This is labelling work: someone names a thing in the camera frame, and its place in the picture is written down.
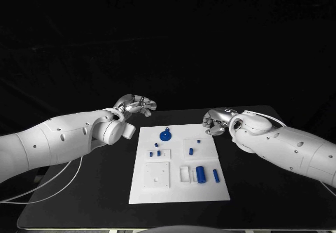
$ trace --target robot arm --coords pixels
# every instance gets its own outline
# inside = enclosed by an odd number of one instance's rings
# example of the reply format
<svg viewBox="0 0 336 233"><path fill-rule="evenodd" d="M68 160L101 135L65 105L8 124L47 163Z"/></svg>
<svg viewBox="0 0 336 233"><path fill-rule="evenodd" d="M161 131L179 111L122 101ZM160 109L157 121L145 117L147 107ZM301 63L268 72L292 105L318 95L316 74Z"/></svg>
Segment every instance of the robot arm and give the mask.
<svg viewBox="0 0 336 233"><path fill-rule="evenodd" d="M209 135L229 130L232 141L282 169L336 187L336 144L291 127L271 125L256 113L228 108L212 109L203 118Z"/></svg>
<svg viewBox="0 0 336 233"><path fill-rule="evenodd" d="M125 120L131 113L147 117L155 110L150 99L125 95L114 108L57 116L30 129L0 137L0 183L43 166L66 163L119 137L130 139L135 127Z"/></svg>

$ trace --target table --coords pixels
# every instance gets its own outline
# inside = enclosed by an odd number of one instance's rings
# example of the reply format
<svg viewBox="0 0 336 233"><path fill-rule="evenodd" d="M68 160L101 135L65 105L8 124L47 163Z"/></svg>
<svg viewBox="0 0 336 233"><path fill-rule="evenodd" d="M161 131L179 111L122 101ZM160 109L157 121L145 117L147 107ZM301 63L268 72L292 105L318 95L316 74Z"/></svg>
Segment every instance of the table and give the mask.
<svg viewBox="0 0 336 233"><path fill-rule="evenodd" d="M269 106L230 108L280 118ZM53 198L26 206L19 228L148 229L196 225L229 230L336 229L336 198L320 182L243 152L228 132L213 139L230 201L128 204L140 127L200 123L207 110L158 111L150 118L134 114L128 119L137 127L131 140L121 138L83 156L72 184ZM66 185L78 164L79 159L34 192L30 201L47 197ZM42 182L63 166L49 168Z"/></svg>

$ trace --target small blue piece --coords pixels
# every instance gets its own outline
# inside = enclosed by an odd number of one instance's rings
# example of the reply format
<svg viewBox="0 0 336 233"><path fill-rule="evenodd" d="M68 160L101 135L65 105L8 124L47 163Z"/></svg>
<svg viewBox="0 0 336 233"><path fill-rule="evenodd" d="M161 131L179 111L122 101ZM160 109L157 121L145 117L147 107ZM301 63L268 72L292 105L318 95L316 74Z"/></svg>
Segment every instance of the small blue piece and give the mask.
<svg viewBox="0 0 336 233"><path fill-rule="evenodd" d="M168 141L171 139L171 133L168 132L168 127L166 127L166 130L160 133L160 139L163 141Z"/></svg>
<svg viewBox="0 0 336 233"><path fill-rule="evenodd" d="M213 175L215 175L215 181L216 181L216 183L219 183L219 177L218 177L216 169L213 169L212 171L213 171Z"/></svg>
<svg viewBox="0 0 336 233"><path fill-rule="evenodd" d="M205 168L202 166L196 167L196 174L197 174L197 182L199 183L205 183L206 179L205 179Z"/></svg>

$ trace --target white board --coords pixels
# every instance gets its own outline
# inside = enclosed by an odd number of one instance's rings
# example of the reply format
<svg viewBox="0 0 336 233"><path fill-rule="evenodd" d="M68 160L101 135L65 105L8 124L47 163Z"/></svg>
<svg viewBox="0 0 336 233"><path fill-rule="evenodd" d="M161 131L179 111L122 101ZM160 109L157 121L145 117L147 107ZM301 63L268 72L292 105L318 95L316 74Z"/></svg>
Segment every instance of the white board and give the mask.
<svg viewBox="0 0 336 233"><path fill-rule="evenodd" d="M166 127L171 139L164 142L158 135ZM229 200L215 142L205 130L202 124L140 128L130 204ZM189 155L189 148L194 148L193 155ZM205 183L196 180L197 166L205 168Z"/></svg>

